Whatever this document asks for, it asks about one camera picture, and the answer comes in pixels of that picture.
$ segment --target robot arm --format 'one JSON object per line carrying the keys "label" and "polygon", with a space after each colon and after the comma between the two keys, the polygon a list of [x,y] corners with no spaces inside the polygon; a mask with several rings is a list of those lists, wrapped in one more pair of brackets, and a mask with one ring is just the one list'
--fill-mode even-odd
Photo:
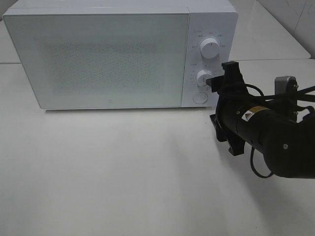
{"label": "robot arm", "polygon": [[[315,178],[315,111],[300,107],[298,100],[315,101],[315,87],[297,91],[294,77],[278,77],[275,95],[264,96],[255,86],[244,83],[237,62],[222,64],[225,74],[207,80],[212,92],[219,94],[216,114],[211,121],[217,139],[227,141],[232,155],[244,153],[245,142],[260,151],[272,174],[290,178]],[[261,96],[253,96],[247,87],[256,89]],[[297,112],[308,109],[309,114],[299,123]]]}

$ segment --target black cable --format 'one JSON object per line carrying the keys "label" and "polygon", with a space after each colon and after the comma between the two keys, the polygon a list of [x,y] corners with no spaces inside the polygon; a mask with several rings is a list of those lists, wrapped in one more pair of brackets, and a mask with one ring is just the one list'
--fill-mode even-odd
{"label": "black cable", "polygon": [[303,94],[300,95],[297,100],[306,101],[306,102],[315,102],[315,95]]}
{"label": "black cable", "polygon": [[258,171],[255,169],[254,162],[253,162],[253,159],[254,159],[254,152],[255,152],[255,148],[252,147],[252,150],[251,150],[251,169],[252,169],[252,171],[254,172],[254,174],[257,175],[257,176],[260,177],[260,178],[269,178],[269,177],[273,176],[273,173],[272,173],[272,172],[270,172],[270,174],[267,175],[267,176],[263,176],[263,175],[261,175],[260,173],[258,173]]}
{"label": "black cable", "polygon": [[301,106],[292,104],[292,108],[294,108],[298,112],[301,112],[301,111],[307,109],[307,110],[309,110],[310,114],[314,114],[315,113],[315,109],[312,106],[301,107]]}
{"label": "black cable", "polygon": [[[245,84],[245,86],[253,88],[257,90],[256,86]],[[227,98],[233,98],[233,99],[257,99],[257,100],[272,100],[272,99],[285,99],[285,98],[295,98],[298,100],[299,96],[303,97],[306,93],[315,91],[315,86],[302,89],[300,91],[295,92],[287,92],[287,93],[281,93],[276,95],[267,95],[267,96],[254,96],[254,95],[235,95],[230,94],[227,92],[224,92],[225,88],[222,89],[223,91],[219,91],[218,94]]]}
{"label": "black cable", "polygon": [[256,90],[257,92],[259,92],[260,97],[264,96],[264,93],[261,91],[260,88],[256,87],[255,85],[244,84],[242,82],[237,82],[237,83],[234,83],[234,84],[230,84],[230,85],[224,86],[224,88],[222,90],[226,90],[228,88],[235,88],[235,87],[238,87],[238,86],[239,87],[244,87],[245,86],[245,87],[252,88],[252,89]]}

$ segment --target yellow warning sticker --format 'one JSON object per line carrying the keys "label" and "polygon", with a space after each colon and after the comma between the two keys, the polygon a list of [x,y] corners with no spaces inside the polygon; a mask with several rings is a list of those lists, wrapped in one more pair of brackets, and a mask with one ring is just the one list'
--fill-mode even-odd
{"label": "yellow warning sticker", "polygon": [[253,112],[253,113],[257,113],[260,112],[262,110],[269,110],[269,108],[263,107],[263,106],[256,106],[256,107],[252,107],[249,109],[249,111]]}
{"label": "yellow warning sticker", "polygon": [[242,119],[245,121],[249,121],[257,112],[260,112],[263,110],[269,110],[269,108],[266,108],[263,106],[252,107],[243,114]]}

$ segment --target white table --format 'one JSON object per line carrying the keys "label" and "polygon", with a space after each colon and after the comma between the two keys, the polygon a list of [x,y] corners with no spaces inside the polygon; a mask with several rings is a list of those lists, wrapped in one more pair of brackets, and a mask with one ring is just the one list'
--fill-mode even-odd
{"label": "white table", "polygon": [[[266,94],[276,76],[315,83],[314,60],[240,67]],[[315,181],[257,178],[211,112],[45,112],[21,65],[0,65],[0,235],[313,236]]]}
{"label": "white table", "polygon": [[[255,0],[231,0],[239,13],[230,60],[308,59],[310,54]],[[0,63],[19,58],[3,21],[0,22]]]}

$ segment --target white knob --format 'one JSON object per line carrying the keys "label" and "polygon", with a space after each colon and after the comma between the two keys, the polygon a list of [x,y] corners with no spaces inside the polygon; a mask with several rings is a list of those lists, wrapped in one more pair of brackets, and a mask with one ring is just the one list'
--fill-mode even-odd
{"label": "white knob", "polygon": [[206,80],[213,78],[213,74],[210,70],[200,70],[196,75],[197,85],[202,87],[206,86]]}
{"label": "white knob", "polygon": [[200,51],[204,58],[214,58],[220,51],[220,43],[216,38],[206,38],[200,44]]}

